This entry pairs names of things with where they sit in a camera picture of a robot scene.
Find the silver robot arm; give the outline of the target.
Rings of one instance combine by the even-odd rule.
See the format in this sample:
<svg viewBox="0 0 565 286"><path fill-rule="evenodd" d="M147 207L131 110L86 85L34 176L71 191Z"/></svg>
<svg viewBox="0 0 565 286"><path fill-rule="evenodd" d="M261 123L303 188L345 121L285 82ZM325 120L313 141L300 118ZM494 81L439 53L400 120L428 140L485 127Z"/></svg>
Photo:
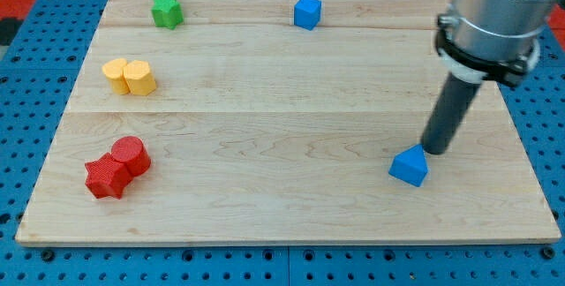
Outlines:
<svg viewBox="0 0 565 286"><path fill-rule="evenodd" d="M538 63L538 36L558 1L451 0L437 17L437 53L462 82L516 87Z"/></svg>

